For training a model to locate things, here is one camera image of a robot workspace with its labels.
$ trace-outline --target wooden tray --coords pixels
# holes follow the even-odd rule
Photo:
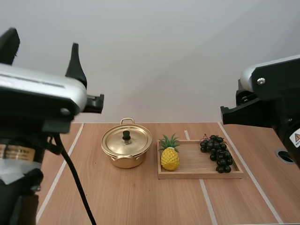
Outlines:
[[[180,165],[175,171],[168,171],[160,164],[162,151],[159,151],[160,141],[157,141],[158,179],[240,179],[244,175],[228,146],[233,159],[231,172],[218,173],[217,163],[210,160],[210,154],[200,151],[200,140],[179,140],[179,144]]]

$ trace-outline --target pot handle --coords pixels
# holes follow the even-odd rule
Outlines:
[[[120,124],[122,125],[123,122],[124,122],[125,120],[131,120],[133,124],[135,123],[135,121],[134,121],[132,118],[123,118],[123,119],[121,120],[121,123],[120,123]]]
[[[111,157],[113,161],[118,161],[119,159],[122,159],[122,158],[129,158],[129,159],[134,159],[134,157],[132,155],[129,155],[129,156],[116,156],[115,158],[114,157]]]

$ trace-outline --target golden pot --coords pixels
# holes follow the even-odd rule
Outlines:
[[[102,149],[110,162],[119,168],[132,168],[141,164],[152,143],[150,131],[135,124],[132,118],[124,118],[102,138]]]

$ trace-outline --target sticker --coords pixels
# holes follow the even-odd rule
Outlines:
[[[4,159],[33,161],[36,152],[34,149],[30,149],[22,146],[9,145],[4,155],[5,147],[6,145],[0,144],[0,159],[4,158]]]
[[[300,146],[300,128],[290,136],[290,140],[296,148]]]

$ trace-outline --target toy pineapple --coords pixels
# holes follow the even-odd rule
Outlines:
[[[176,140],[175,134],[172,135],[171,139],[169,139],[166,135],[164,135],[164,139],[160,139],[160,145],[162,148],[160,150],[164,150],[161,155],[160,163],[166,170],[174,171],[179,166],[179,155],[178,150],[176,149],[179,144]]]

